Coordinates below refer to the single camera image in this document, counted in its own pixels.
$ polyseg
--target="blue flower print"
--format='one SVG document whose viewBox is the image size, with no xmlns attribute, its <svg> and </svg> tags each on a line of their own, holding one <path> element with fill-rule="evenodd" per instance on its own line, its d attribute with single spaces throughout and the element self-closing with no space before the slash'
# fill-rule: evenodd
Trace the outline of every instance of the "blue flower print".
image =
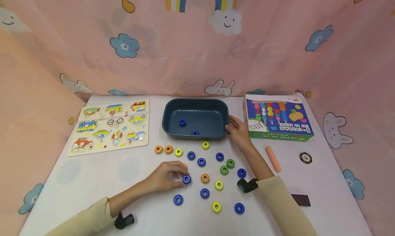
<svg viewBox="0 0 395 236">
<path fill-rule="evenodd" d="M 37 201 L 38 195 L 40 195 L 41 190 L 43 189 L 44 185 L 43 184 L 37 184 L 33 190 L 31 190 L 30 192 L 28 192 L 24 199 L 23 202 L 24 204 L 22 205 L 22 207 L 18 210 L 18 213 L 20 215 L 24 215 L 27 212 L 31 211 L 34 204 Z"/>
<path fill-rule="evenodd" d="M 114 95 L 114 96 L 126 96 L 127 95 L 126 92 L 122 92 L 122 91 L 115 90 L 115 89 L 109 90 L 108 93 L 110 93 L 111 95 Z"/>
<path fill-rule="evenodd" d="M 127 34 L 119 34 L 118 38 L 110 38 L 110 44 L 121 58 L 135 58 L 140 44 L 136 39 L 131 39 Z"/>
<path fill-rule="evenodd" d="M 362 184 L 362 182 L 359 179 L 356 179 L 354 174 L 348 169 L 345 169 L 343 171 L 343 176 L 345 177 L 346 182 L 350 187 L 354 197 L 356 199 L 363 199 L 365 197 L 365 195 L 363 194 L 365 186 Z"/>
<path fill-rule="evenodd" d="M 306 51 L 315 51 L 321 44 L 327 41 L 333 34 L 332 25 L 328 25 L 323 30 L 317 30 L 310 37 L 310 42 L 306 46 Z"/>
<path fill-rule="evenodd" d="M 249 95 L 265 95 L 265 91 L 261 90 L 261 89 L 257 89 L 254 91 L 248 91 L 246 94 Z"/>
</svg>

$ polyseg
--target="black wrist strap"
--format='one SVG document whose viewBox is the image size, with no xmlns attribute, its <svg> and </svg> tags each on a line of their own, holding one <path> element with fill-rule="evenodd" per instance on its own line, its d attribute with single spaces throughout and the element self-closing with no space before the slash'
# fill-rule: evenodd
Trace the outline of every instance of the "black wrist strap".
<svg viewBox="0 0 395 236">
<path fill-rule="evenodd" d="M 258 184 L 256 183 L 257 181 L 258 181 L 257 179 L 252 179 L 251 181 L 247 182 L 245 181 L 245 179 L 240 179 L 237 182 L 237 186 L 240 188 L 242 192 L 248 193 L 258 188 Z"/>
<path fill-rule="evenodd" d="M 115 227 L 119 230 L 122 230 L 131 224 L 134 224 L 134 217 L 132 214 L 129 214 L 128 216 L 123 218 L 122 212 L 120 212 L 117 219 L 115 220 Z"/>
</svg>

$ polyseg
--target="smiling cloud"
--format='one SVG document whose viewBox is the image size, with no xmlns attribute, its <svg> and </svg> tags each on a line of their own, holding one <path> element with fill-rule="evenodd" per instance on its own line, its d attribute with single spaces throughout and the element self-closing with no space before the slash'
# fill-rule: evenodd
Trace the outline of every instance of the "smiling cloud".
<svg viewBox="0 0 395 236">
<path fill-rule="evenodd" d="M 214 27 L 216 33 L 224 33 L 225 36 L 241 33 L 241 14 L 235 9 L 216 10 L 214 15 L 208 19 L 208 22 Z"/>
<path fill-rule="evenodd" d="M 0 7 L 0 26 L 7 33 L 10 32 L 31 32 L 15 13 Z"/>
</svg>

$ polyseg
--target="fabric wall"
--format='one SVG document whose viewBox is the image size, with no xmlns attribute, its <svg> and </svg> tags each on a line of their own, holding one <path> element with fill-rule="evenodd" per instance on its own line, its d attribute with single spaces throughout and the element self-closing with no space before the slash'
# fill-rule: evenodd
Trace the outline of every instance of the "fabric wall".
<svg viewBox="0 0 395 236">
<path fill-rule="evenodd" d="M 374 235 L 395 235 L 394 15 L 394 0 L 350 4 L 302 86 Z"/>
<path fill-rule="evenodd" d="M 0 232 L 17 235 L 83 101 L 0 29 Z"/>
<path fill-rule="evenodd" d="M 380 155 L 388 166 L 395 163 L 390 141 L 394 132 L 389 127 L 395 109 L 388 103 L 395 92 L 390 86 L 393 0 L 0 3 L 2 39 L 15 39 L 13 44 L 19 46 L 13 59 L 38 65 L 34 77 L 48 86 L 37 86 L 40 94 L 36 88 L 21 89 L 12 100 L 35 95 L 36 101 L 52 102 L 62 95 L 68 102 L 54 101 L 59 112 L 42 114 L 61 122 L 58 136 L 51 135 L 56 137 L 51 143 L 57 144 L 41 153 L 51 156 L 48 162 L 54 163 L 70 133 L 65 119 L 76 115 L 91 94 L 241 96 L 303 91 L 318 121 L 324 122 L 323 130 L 336 129 L 336 136 L 327 135 L 328 143 L 372 232 L 395 233 L 389 221 L 394 208 L 391 193 L 380 192 L 389 190 L 388 185 L 393 189 L 394 173 L 381 168 L 376 158 Z M 13 66 L 12 76 L 32 76 L 30 66 Z M 13 78 L 23 85 L 29 81 L 21 75 Z M 35 172 L 41 178 L 26 181 L 29 189 L 44 182 L 49 169 Z M 17 232 L 23 219 L 15 208 L 10 207 L 9 214 L 19 221 L 9 226 Z"/>
</svg>

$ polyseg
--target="black round token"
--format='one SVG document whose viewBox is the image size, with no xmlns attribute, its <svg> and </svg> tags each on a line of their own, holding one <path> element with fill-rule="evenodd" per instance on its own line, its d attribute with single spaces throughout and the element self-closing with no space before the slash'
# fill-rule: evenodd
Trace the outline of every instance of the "black round token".
<svg viewBox="0 0 395 236">
<path fill-rule="evenodd" d="M 300 153 L 299 158 L 302 162 L 306 164 L 310 164 L 313 162 L 313 158 L 306 152 Z"/>
</svg>

